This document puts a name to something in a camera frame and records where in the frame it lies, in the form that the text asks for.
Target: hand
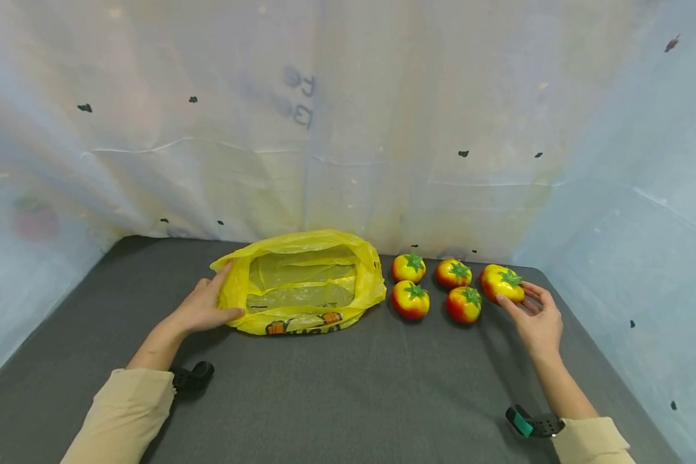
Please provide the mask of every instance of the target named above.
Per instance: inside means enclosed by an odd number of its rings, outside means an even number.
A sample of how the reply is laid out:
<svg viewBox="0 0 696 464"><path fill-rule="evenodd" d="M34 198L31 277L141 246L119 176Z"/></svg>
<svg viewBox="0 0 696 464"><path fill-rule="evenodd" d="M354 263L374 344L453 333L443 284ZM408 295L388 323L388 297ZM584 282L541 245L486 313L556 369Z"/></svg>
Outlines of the hand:
<svg viewBox="0 0 696 464"><path fill-rule="evenodd" d="M241 317L241 308L218 309L217 298L232 263L227 263L213 279L198 281L190 295L168 316L167 322L183 333L208 331Z"/></svg>
<svg viewBox="0 0 696 464"><path fill-rule="evenodd" d="M559 356L559 341L562 339L562 314L554 303L552 293L529 282L521 282L526 296L533 298L539 305L523 300L523 308L515 305L503 295L498 295L500 306L510 314L532 358Z"/></svg>

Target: beige sleeve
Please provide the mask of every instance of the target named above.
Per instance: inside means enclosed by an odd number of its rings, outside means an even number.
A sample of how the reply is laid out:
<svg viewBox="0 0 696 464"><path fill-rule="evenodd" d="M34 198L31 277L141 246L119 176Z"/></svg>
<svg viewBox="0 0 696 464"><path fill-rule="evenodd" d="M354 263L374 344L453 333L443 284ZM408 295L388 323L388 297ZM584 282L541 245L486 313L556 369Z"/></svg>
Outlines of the beige sleeve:
<svg viewBox="0 0 696 464"><path fill-rule="evenodd" d="M635 464L610 417L563 421L565 428L552 439L560 463Z"/></svg>
<svg viewBox="0 0 696 464"><path fill-rule="evenodd" d="M174 395L172 372L113 371L61 464L138 464Z"/></svg>

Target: finger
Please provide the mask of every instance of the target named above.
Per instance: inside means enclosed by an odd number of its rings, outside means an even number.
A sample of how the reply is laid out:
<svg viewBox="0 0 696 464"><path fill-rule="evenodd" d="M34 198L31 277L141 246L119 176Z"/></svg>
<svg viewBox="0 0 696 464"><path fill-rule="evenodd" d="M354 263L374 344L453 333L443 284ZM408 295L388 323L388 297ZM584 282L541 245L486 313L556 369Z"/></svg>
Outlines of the finger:
<svg viewBox="0 0 696 464"><path fill-rule="evenodd" d="M512 318L515 323L518 323L524 317L528 317L528 315L523 312L523 309L516 306L514 302L511 302L503 295L498 295L498 303L500 303L500 306L503 307L508 314L510 314L510 318Z"/></svg>
<svg viewBox="0 0 696 464"><path fill-rule="evenodd" d="M222 324L226 324L227 322L234 321L236 318L242 317L243 314L245 314L245 309L242 308L222 309L220 311L220 319Z"/></svg>
<svg viewBox="0 0 696 464"><path fill-rule="evenodd" d="M526 294L527 297L533 298L537 302L539 302L539 295L537 293L532 292L532 290L529 289L523 289L523 292Z"/></svg>
<svg viewBox="0 0 696 464"><path fill-rule="evenodd" d="M521 287L523 287L524 290L528 289L537 295L540 295L542 292L546 291L544 287L539 287L537 284L532 284L530 282L526 282L525 280L521 282Z"/></svg>
<svg viewBox="0 0 696 464"><path fill-rule="evenodd" d="M227 262L227 264L224 265L222 269L219 269L219 272L217 272L217 276L211 279L212 288L215 288L217 292L219 291L220 288L222 288L222 285L224 285L225 280L227 280L227 275L229 274L229 270L232 269L232 261L230 260Z"/></svg>
<svg viewBox="0 0 696 464"><path fill-rule="evenodd" d="M196 287L193 288L194 290L200 290L202 288L206 288L208 284L211 283L211 280L208 280L207 278L203 278L196 283Z"/></svg>
<svg viewBox="0 0 696 464"><path fill-rule="evenodd" d="M523 300L523 301L521 302L521 304L523 304L523 306L524 306L526 309L528 309L528 311L529 311L530 313L532 313L533 316L535 316L536 314L541 313L541 307L540 307L540 306L537 306L537 304L535 304L535 303L533 303L533 302L529 302L528 300Z"/></svg>
<svg viewBox="0 0 696 464"><path fill-rule="evenodd" d="M526 293L526 289L528 289L534 294L536 294L539 303L542 303L544 307L547 307L548 304L554 304L556 306L556 304L554 303L554 298L552 297L552 293L549 293L548 289L539 287L538 285L532 284L530 282L521 282L521 287L523 287L524 293Z"/></svg>

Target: yellow-red tomato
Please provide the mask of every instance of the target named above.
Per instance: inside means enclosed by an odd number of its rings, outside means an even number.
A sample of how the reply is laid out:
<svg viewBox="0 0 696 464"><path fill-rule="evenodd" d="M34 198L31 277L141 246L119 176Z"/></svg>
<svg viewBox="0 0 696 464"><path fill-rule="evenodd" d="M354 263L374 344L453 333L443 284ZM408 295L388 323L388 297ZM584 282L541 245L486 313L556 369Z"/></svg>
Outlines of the yellow-red tomato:
<svg viewBox="0 0 696 464"><path fill-rule="evenodd" d="M413 249L409 255L399 255L392 263L392 278L394 282L410 280L413 284L420 283L425 275L425 262L415 254Z"/></svg>
<svg viewBox="0 0 696 464"><path fill-rule="evenodd" d="M456 259L445 259L436 268L436 280L447 289L472 283L472 271Z"/></svg>
<svg viewBox="0 0 696 464"><path fill-rule="evenodd" d="M518 304L523 301L526 294L520 286L521 277L507 267L497 264L488 264L479 275L483 290L488 299L498 304L498 295L508 297L511 302Z"/></svg>
<svg viewBox="0 0 696 464"><path fill-rule="evenodd" d="M392 289L392 305L403 318L417 321L428 313L430 297L420 285L402 280Z"/></svg>
<svg viewBox="0 0 696 464"><path fill-rule="evenodd" d="M483 309L483 297L471 287L457 287L446 297L446 312L458 324L473 324Z"/></svg>

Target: person's left hand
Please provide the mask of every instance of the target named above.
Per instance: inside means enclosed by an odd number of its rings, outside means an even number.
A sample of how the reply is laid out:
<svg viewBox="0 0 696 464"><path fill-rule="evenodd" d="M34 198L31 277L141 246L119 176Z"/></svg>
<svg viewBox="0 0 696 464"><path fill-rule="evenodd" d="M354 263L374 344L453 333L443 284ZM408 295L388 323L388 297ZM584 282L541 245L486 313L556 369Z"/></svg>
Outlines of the person's left hand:
<svg viewBox="0 0 696 464"><path fill-rule="evenodd" d="M192 333L208 331L241 317L245 313L244 309L217 308L219 291L231 268L232 262L229 262L213 279L199 280L193 292L168 316L168 322L184 333Z"/></svg>

